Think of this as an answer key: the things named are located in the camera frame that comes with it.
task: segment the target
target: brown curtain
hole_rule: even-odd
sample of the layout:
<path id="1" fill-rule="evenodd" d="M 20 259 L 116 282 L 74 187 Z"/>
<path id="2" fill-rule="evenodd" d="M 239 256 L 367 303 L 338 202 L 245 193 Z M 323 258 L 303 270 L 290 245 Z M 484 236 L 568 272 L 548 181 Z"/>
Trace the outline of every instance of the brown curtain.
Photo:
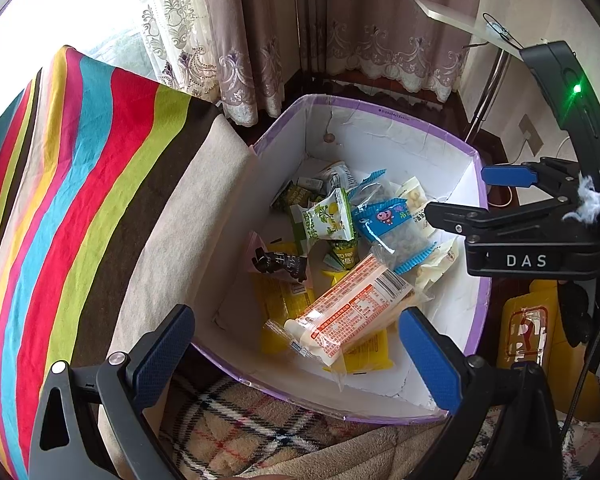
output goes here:
<path id="1" fill-rule="evenodd" d="M 480 0 L 430 0 L 475 16 Z M 433 90 L 446 101 L 470 35 L 428 18 L 413 0 L 297 0 L 302 69 L 361 70 Z"/>
<path id="2" fill-rule="evenodd" d="M 280 115 L 282 64 L 273 0 L 206 0 L 225 113 L 238 124 L 258 109 Z"/>

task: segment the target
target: cardboard box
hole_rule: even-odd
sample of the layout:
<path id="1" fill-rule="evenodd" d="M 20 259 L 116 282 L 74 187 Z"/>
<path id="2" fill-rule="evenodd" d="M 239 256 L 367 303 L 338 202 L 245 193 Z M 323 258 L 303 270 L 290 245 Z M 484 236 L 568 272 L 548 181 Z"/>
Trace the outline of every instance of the cardboard box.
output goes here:
<path id="1" fill-rule="evenodd" d="M 269 210 L 278 189 L 289 178 L 314 176 L 338 160 L 344 160 L 359 180 L 386 168 L 387 177 L 396 184 L 417 176 L 427 195 L 436 200 L 487 207 L 476 150 L 406 114 L 325 95 L 296 101 L 253 149 L 258 164 L 226 221 L 193 304 L 195 346 L 236 380 L 327 415 L 380 424 L 440 418 L 443 412 L 430 398 L 395 331 L 389 330 L 394 368 L 348 375 L 342 392 L 312 360 L 261 354 L 259 336 L 265 319 L 250 279 L 238 263 L 250 230 L 267 242 L 292 239 L 286 217 Z M 433 236 L 444 240 L 451 235 Z M 316 294 L 329 286 L 328 278 L 317 270 L 325 251 L 316 246 L 310 254 Z M 433 325 L 465 354 L 477 348 L 490 285 L 488 278 L 467 274 L 462 248 L 459 261 L 430 290 L 434 299 L 423 307 Z"/>

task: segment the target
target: colorful striped fabric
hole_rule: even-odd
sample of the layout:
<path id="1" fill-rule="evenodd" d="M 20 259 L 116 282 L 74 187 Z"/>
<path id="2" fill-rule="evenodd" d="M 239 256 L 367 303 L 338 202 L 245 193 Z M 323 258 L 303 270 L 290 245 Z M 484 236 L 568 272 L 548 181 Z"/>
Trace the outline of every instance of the colorful striped fabric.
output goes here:
<path id="1" fill-rule="evenodd" d="M 0 460 L 27 478 L 53 362 L 99 364 L 215 106 L 63 47 L 0 117 Z"/>

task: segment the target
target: blue gripper pad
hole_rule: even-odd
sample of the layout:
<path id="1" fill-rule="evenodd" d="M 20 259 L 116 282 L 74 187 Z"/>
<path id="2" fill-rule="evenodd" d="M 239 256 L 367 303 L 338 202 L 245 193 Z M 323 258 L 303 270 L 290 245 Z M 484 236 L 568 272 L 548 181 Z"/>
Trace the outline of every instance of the blue gripper pad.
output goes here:
<path id="1" fill-rule="evenodd" d="M 448 336 L 440 335 L 417 307 L 402 311 L 398 332 L 438 407 L 455 414 L 467 377 L 462 352 Z"/>
<path id="2" fill-rule="evenodd" d="M 193 311 L 177 305 L 154 331 L 144 334 L 129 357 L 128 382 L 132 384 L 134 407 L 141 411 L 158 402 L 169 378 L 191 343 L 195 329 Z"/>
<path id="3" fill-rule="evenodd" d="M 538 174 L 526 166 L 485 166 L 480 176 L 487 186 L 531 187 L 538 182 Z"/>

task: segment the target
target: curtain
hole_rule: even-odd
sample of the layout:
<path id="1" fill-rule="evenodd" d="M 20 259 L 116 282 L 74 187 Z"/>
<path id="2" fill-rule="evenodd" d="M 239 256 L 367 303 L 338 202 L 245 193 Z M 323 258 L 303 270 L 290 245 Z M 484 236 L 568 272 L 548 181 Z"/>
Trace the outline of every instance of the curtain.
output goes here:
<path id="1" fill-rule="evenodd" d="M 475 16 L 480 0 L 430 0 Z M 470 35 L 428 18 L 413 0 L 297 0 L 302 69 L 360 70 L 433 90 L 446 101 Z"/>
<path id="2" fill-rule="evenodd" d="M 282 63 L 273 0 L 140 0 L 144 44 L 160 82 L 221 99 L 251 126 L 280 115 Z"/>

